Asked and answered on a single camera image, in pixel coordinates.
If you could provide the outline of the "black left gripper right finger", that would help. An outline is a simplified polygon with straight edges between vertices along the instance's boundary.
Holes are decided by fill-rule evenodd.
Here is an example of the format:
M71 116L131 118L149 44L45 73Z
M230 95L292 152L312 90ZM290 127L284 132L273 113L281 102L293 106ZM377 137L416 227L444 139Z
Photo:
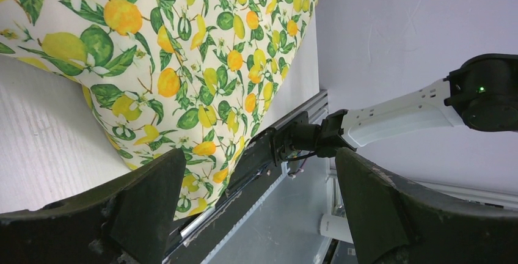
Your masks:
M359 263L516 263L517 212L442 194L348 148L337 178Z

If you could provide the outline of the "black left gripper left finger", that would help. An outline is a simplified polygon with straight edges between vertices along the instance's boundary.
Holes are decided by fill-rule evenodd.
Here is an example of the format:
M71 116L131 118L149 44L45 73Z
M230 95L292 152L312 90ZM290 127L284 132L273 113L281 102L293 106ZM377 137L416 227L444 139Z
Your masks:
M2 263L161 263L186 169L173 149L35 211L1 215Z

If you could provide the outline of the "yellow patterned cloth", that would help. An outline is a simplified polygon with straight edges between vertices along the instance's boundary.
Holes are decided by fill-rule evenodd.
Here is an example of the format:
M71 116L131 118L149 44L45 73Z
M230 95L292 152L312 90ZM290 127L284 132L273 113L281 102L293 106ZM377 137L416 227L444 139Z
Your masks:
M186 156L174 219L215 206L318 0L1 0L1 54L82 86L128 168Z

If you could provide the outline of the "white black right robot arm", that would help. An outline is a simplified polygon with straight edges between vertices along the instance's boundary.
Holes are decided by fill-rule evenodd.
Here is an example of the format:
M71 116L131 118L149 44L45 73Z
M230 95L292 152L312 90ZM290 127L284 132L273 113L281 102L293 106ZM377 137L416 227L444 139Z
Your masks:
M303 112L276 132L272 152L290 161L331 158L337 150L356 150L375 141L437 127L482 132L517 131L517 56L482 54L459 69L409 94L362 109L341 109L310 123Z

